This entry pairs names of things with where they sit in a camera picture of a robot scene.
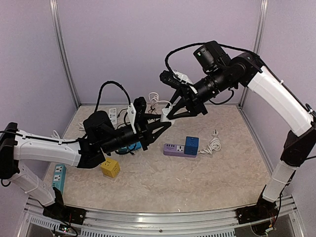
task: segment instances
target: white power strip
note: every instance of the white power strip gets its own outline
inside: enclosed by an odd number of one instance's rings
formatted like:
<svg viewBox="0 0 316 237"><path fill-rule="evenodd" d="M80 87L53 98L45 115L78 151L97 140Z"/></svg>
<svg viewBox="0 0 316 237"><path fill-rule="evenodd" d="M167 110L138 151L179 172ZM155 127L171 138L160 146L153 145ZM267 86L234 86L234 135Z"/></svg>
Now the white power strip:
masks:
<svg viewBox="0 0 316 237"><path fill-rule="evenodd" d="M109 118L110 118L111 123L113 125L116 125L118 123L117 109L116 108L109 109Z"/></svg>

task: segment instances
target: purple power strip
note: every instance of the purple power strip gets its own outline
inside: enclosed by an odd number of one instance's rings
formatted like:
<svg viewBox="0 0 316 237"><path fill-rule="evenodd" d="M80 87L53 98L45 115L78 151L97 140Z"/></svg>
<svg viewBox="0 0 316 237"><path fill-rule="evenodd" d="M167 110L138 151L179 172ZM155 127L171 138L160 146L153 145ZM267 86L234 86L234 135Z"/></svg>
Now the purple power strip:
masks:
<svg viewBox="0 0 316 237"><path fill-rule="evenodd" d="M176 145L165 143L163 146L163 154L166 156L176 156L176 157L191 157L195 158L196 155L187 155L184 154L184 145Z"/></svg>

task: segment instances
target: white wall panel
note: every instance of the white wall panel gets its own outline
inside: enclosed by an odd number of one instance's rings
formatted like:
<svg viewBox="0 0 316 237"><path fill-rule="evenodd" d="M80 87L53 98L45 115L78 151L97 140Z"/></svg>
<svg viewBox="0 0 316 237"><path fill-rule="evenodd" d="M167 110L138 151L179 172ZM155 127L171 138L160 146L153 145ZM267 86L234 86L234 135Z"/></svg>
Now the white wall panel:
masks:
<svg viewBox="0 0 316 237"><path fill-rule="evenodd" d="M151 91L170 99L174 90L159 80L168 52L194 42L217 40L253 49L259 0L61 0L58 1L70 68L82 103L96 103L101 84L116 80L132 99ZM192 49L170 65L192 81L205 75ZM232 56L238 55L228 51ZM242 89L232 102L238 103ZM216 101L227 99L221 93ZM124 103L113 85L102 103Z"/></svg>

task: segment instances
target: lavender wall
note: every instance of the lavender wall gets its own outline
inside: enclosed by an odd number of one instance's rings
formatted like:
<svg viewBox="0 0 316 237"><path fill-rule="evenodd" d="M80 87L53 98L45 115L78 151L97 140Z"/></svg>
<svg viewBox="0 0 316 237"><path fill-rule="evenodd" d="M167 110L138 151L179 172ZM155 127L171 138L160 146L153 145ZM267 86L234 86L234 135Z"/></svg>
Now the lavender wall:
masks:
<svg viewBox="0 0 316 237"><path fill-rule="evenodd" d="M167 53L186 44L217 40L252 49L260 1L63 0L58 7L80 100L96 103L99 87L107 80L123 84L132 99L147 97L151 91L170 99L174 90L162 84L159 75ZM205 75L193 50L175 54L170 65L198 81ZM239 102L241 91L231 102ZM217 101L229 95L223 92ZM126 98L111 86L105 89L102 102L126 103Z"/></svg>
<svg viewBox="0 0 316 237"><path fill-rule="evenodd" d="M260 50L275 74L300 98L316 108L316 1L270 0ZM257 95L245 108L254 130L275 167L289 131L287 124ZM293 194L308 237L315 236L316 160L304 163L287 192Z"/></svg>
<svg viewBox="0 0 316 237"><path fill-rule="evenodd" d="M10 121L34 134L63 134L75 106L52 25L49 1L0 1L0 128ZM43 177L46 162L30 162ZM14 184L0 186L0 236L11 237L27 200Z"/></svg>

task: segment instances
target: blue power strip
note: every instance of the blue power strip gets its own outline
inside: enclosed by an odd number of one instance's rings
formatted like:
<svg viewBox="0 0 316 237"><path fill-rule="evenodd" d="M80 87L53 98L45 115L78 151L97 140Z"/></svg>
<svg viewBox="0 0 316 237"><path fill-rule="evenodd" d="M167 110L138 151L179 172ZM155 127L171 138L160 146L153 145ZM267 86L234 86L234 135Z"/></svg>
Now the blue power strip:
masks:
<svg viewBox="0 0 316 237"><path fill-rule="evenodd" d="M134 147L135 147L135 143L128 146L128 148L129 148L130 150L132 150ZM134 151L139 150L139 149L141 149L141 148L142 148L142 145L140 144L140 142L137 142ZM127 147L122 147L122 148L120 148L120 149L118 150L118 152L127 152Z"/></svg>
<svg viewBox="0 0 316 237"><path fill-rule="evenodd" d="M57 164L55 166L52 187L56 187L61 192L61 194L63 194L64 192L65 178L66 178L65 165Z"/></svg>

